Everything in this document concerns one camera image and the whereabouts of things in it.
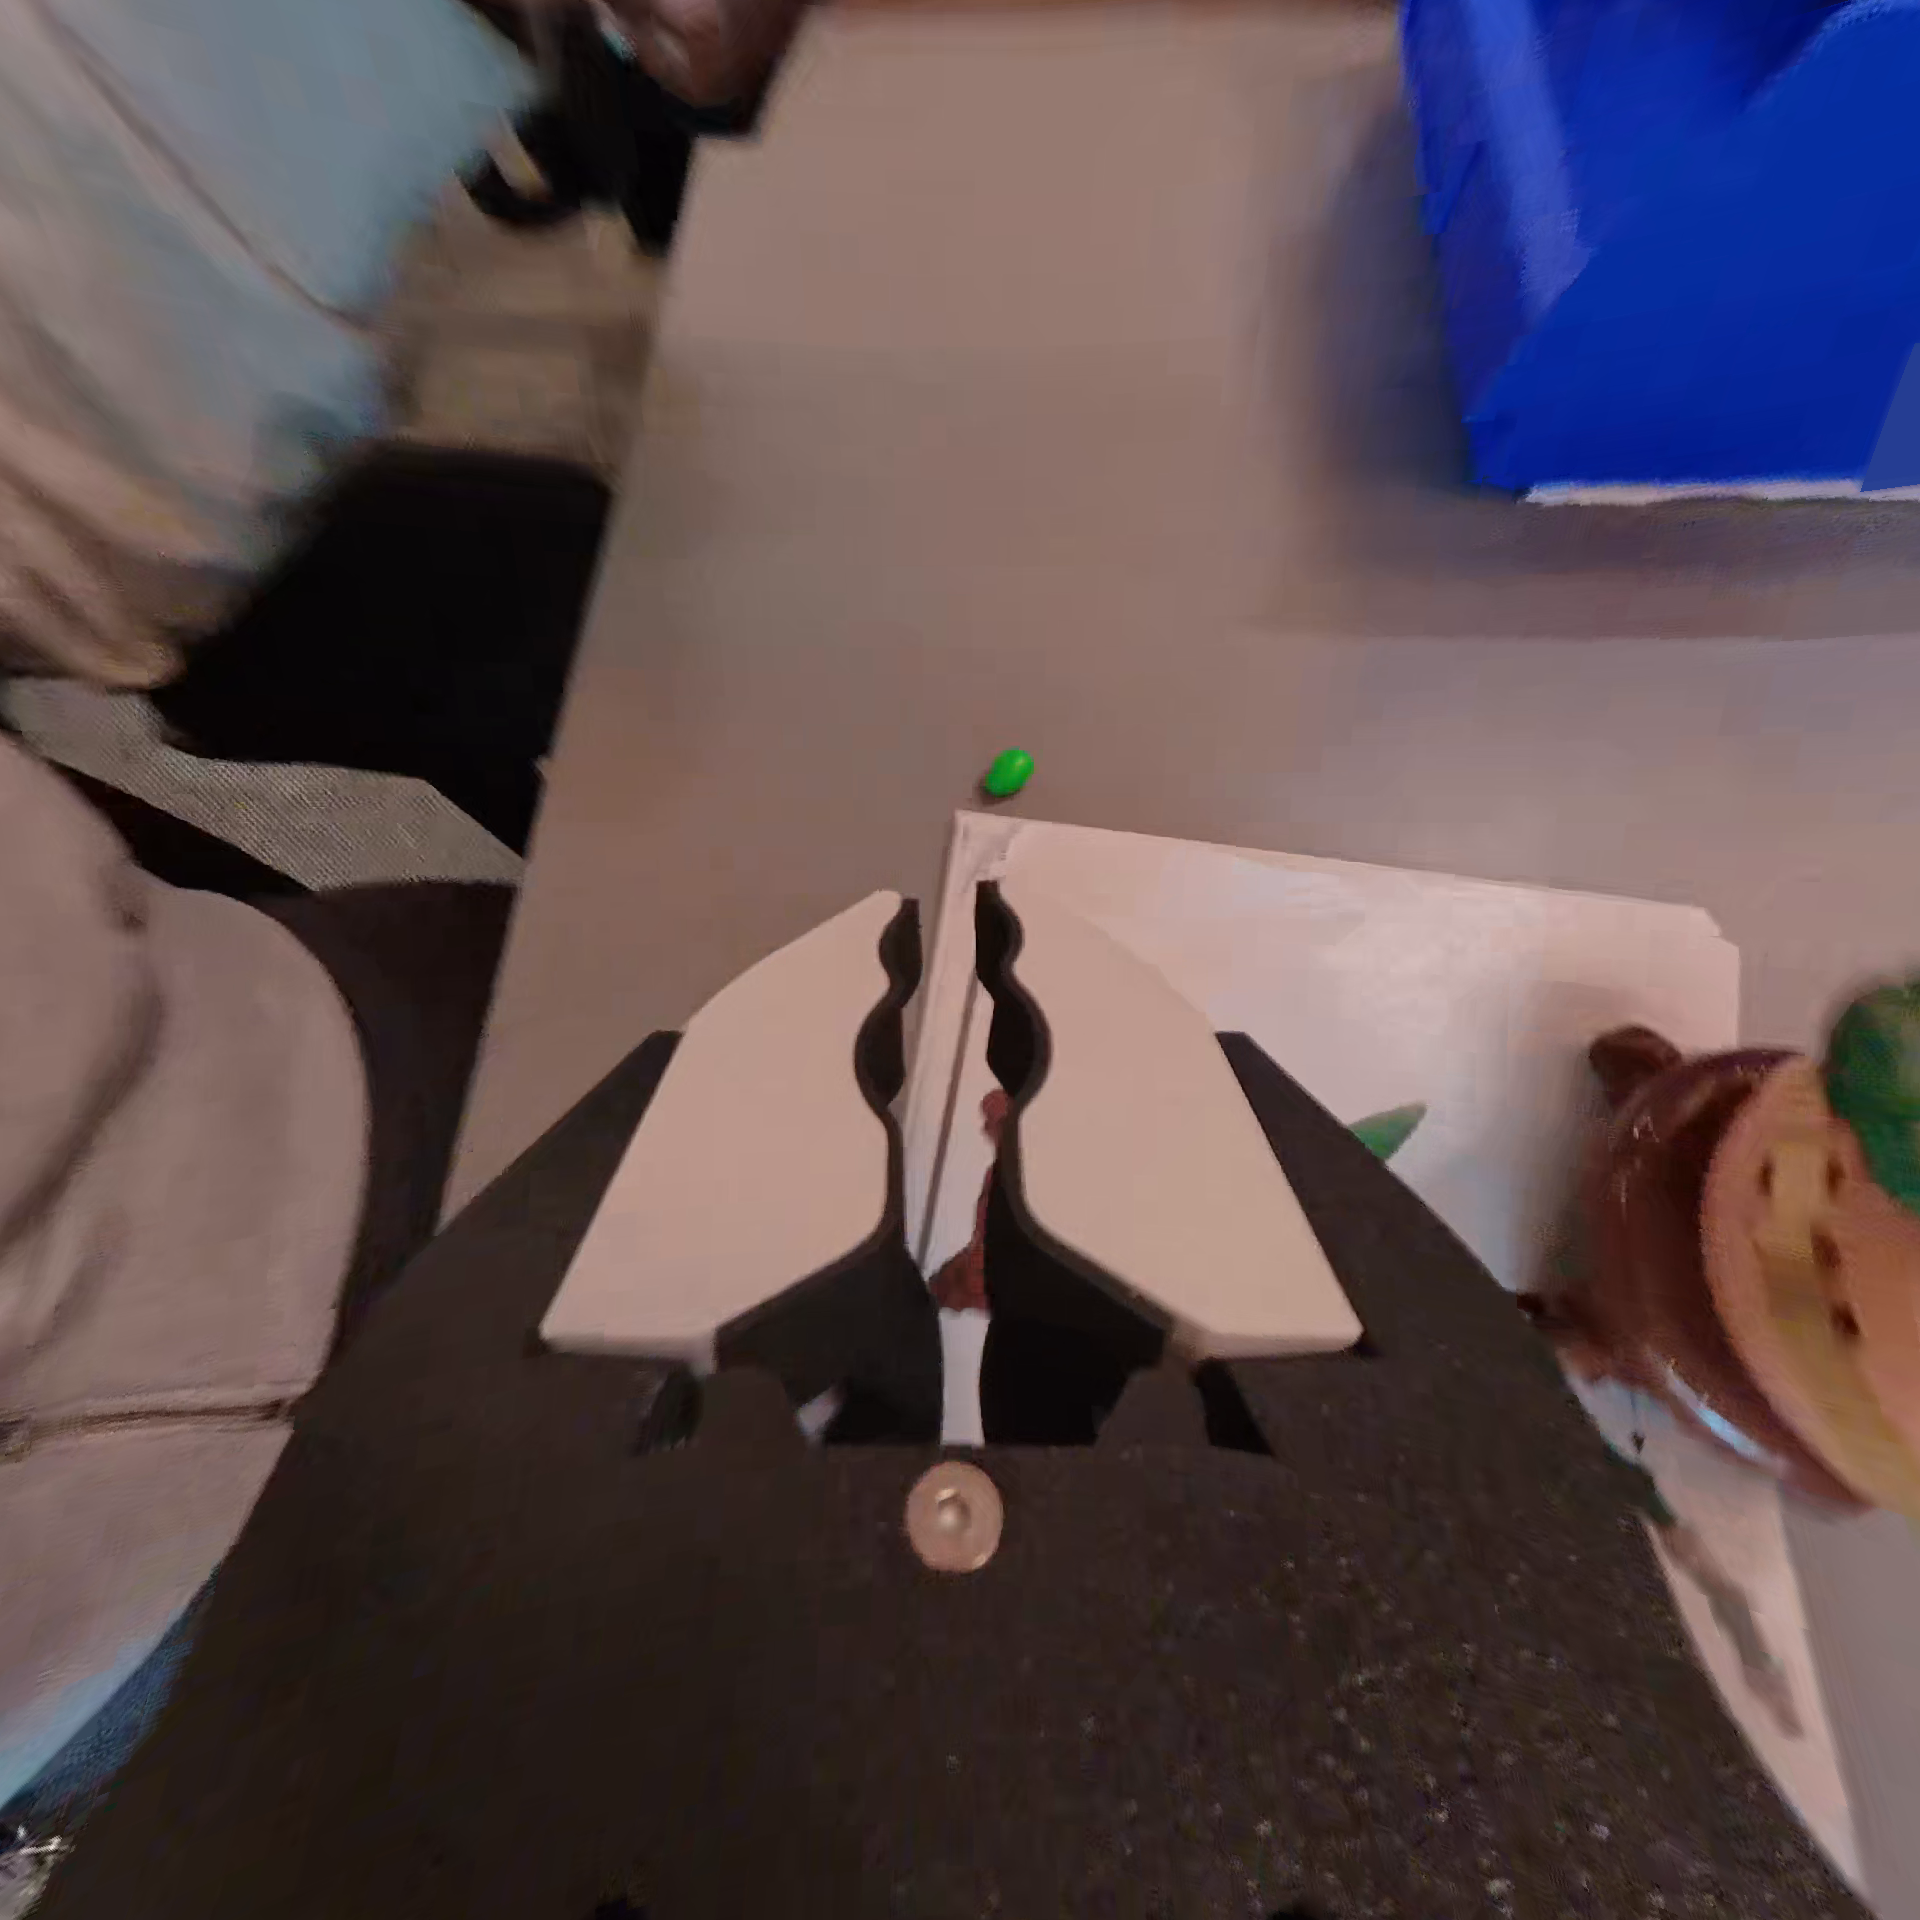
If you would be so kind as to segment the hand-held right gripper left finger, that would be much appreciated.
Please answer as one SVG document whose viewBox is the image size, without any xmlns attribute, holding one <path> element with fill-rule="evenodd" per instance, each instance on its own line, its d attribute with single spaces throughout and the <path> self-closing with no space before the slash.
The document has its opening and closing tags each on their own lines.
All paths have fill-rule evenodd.
<svg viewBox="0 0 1920 1920">
<path fill-rule="evenodd" d="M 864 894 L 719 987 L 670 1038 L 538 1342 L 694 1374 L 935 1372 L 896 1123 L 916 981 L 916 901 Z"/>
</svg>

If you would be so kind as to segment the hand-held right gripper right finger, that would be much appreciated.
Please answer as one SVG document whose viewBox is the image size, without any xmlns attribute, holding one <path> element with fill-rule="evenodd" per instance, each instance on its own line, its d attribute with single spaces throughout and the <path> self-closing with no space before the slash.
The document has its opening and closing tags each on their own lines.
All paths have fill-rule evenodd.
<svg viewBox="0 0 1920 1920">
<path fill-rule="evenodd" d="M 1128 1358 L 1343 1354 L 1364 1322 L 1213 1027 L 1162 967 L 1025 880 L 976 889 L 1008 1098 L 996 1314 Z"/>
</svg>

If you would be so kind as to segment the person's left forearm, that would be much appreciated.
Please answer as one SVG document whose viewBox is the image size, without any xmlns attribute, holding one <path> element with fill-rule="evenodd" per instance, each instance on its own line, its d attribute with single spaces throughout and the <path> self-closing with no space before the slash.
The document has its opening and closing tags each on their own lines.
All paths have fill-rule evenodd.
<svg viewBox="0 0 1920 1920">
<path fill-rule="evenodd" d="M 5 672 L 149 690 L 220 624 L 527 95 L 469 4 L 5 4 Z"/>
</svg>

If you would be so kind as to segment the grey desk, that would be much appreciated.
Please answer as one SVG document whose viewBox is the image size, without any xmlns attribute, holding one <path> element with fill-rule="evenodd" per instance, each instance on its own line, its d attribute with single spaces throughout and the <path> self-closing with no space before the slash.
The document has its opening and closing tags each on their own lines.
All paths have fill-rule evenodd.
<svg viewBox="0 0 1920 1920">
<path fill-rule="evenodd" d="M 1917 964 L 1917 508 L 1453 488 L 1386 10 L 839 10 L 701 163 L 451 1204 L 952 821 Z M 981 774 L 1031 748 L 1023 799 Z"/>
</svg>

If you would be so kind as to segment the open instruction booklet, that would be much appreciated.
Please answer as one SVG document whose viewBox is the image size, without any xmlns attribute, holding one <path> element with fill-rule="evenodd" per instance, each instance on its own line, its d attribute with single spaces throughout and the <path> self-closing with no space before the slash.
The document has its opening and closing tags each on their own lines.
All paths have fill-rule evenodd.
<svg viewBox="0 0 1920 1920">
<path fill-rule="evenodd" d="M 1107 828 L 960 814 L 906 1085 L 906 1228 L 926 1278 L 972 1237 L 988 1171 L 985 880 L 1060 899 L 1262 1045 L 1341 1123 L 1421 1103 L 1391 1171 L 1510 1287 L 1560 1271 L 1590 1131 L 1586 1045 L 1651 1027 L 1688 1052 L 1737 1038 L 1741 960 L 1691 906 L 1420 876 Z M 1691 1644 L 1788 1807 L 1869 1892 L 1786 1503 L 1640 1389 L 1575 1389 L 1655 1480 L 1655 1541 Z"/>
</svg>

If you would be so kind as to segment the toy brick potted plant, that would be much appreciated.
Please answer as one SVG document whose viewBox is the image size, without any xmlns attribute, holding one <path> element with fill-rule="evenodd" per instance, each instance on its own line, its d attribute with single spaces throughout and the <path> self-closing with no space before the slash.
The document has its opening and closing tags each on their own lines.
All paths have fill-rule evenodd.
<svg viewBox="0 0 1920 1920">
<path fill-rule="evenodd" d="M 1532 1322 L 1777 1486 L 1917 1524 L 1917 979 L 1817 1055 L 1612 1027 L 1586 1068 L 1579 1252 Z"/>
</svg>

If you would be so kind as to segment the blue storage bin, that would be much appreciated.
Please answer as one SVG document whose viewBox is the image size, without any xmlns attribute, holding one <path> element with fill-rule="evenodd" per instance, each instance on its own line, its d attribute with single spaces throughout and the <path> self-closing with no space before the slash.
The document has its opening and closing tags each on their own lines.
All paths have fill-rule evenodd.
<svg viewBox="0 0 1920 1920">
<path fill-rule="evenodd" d="M 1471 475 L 1917 501 L 1917 4 L 1403 4 Z"/>
</svg>

